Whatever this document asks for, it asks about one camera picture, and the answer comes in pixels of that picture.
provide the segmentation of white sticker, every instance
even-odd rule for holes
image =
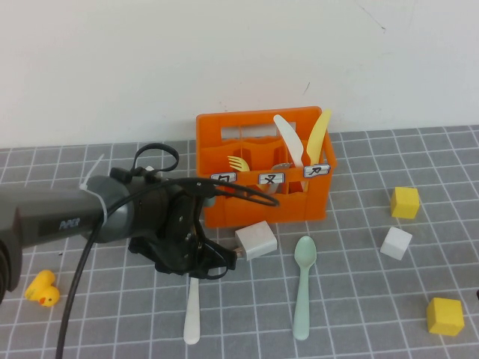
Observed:
[[[225,182],[236,182],[237,174],[234,172],[227,172],[225,174],[212,174],[211,179]]]
[[[260,174],[260,185],[274,185],[275,183],[283,183],[284,174],[276,172],[274,174]]]
[[[303,172],[305,178],[312,178],[315,176],[321,176],[323,174],[328,174],[331,169],[330,165],[314,165],[306,166]]]

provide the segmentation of yellow cube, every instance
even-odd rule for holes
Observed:
[[[391,199],[391,216],[413,219],[419,210],[419,193],[416,188],[396,187]]]
[[[464,328],[460,301],[433,298],[427,306],[427,330],[430,333],[455,337]]]

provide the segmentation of gray grid mat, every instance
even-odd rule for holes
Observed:
[[[201,340],[183,342],[186,278],[156,273],[126,241],[98,245],[75,300],[68,358],[479,358],[479,126],[332,134],[338,168],[328,218],[273,224],[277,252],[219,281],[201,281]],[[195,142],[170,177],[195,173]],[[76,188],[100,154],[97,174],[131,166],[142,144],[0,150],[2,185]],[[159,167],[170,158],[141,158]],[[393,187],[419,189],[415,220],[389,215]],[[411,233],[402,261],[379,253],[390,226]],[[311,334],[291,332],[299,270],[293,250],[310,235],[318,260],[310,273]],[[234,245],[233,230],[207,230]],[[0,358],[53,358],[64,297],[85,240],[70,238],[24,252],[17,290],[0,306]],[[42,269],[57,274],[62,301],[47,309],[25,301]],[[428,334],[425,307],[435,297],[463,303],[457,337]]]

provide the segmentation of mint green spoon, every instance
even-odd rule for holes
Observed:
[[[294,259],[301,272],[294,310],[293,336],[297,340],[306,340],[309,337],[309,268],[316,262],[316,245],[311,237],[304,236],[298,241]]]

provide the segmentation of orange crate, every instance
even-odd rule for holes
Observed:
[[[210,178],[214,174],[234,172],[228,163],[228,156],[238,156],[248,162],[250,171],[238,172],[234,183],[254,186],[258,184],[260,174],[274,172],[284,173],[285,181],[280,187],[281,193],[272,195],[279,200],[279,207],[262,206],[235,197],[217,197],[214,206],[204,209],[207,227],[239,227],[260,221],[274,223],[326,218],[329,186],[336,168],[335,153],[328,132],[324,138],[320,164],[327,162],[331,170],[327,174],[312,178],[305,178],[302,168],[271,170],[271,167],[278,163],[293,163],[278,133],[276,136],[261,138],[241,136],[245,128],[249,128],[248,132],[251,132],[249,126],[275,126],[273,117],[276,114],[280,114],[290,123],[296,123],[296,133],[305,148],[302,162],[305,166],[316,165],[309,163],[306,145],[311,130],[321,115],[319,107],[201,114],[197,117],[196,171],[198,176]],[[222,130],[226,128],[238,129],[239,137],[223,139]],[[300,182],[308,182],[306,191],[302,191]]]

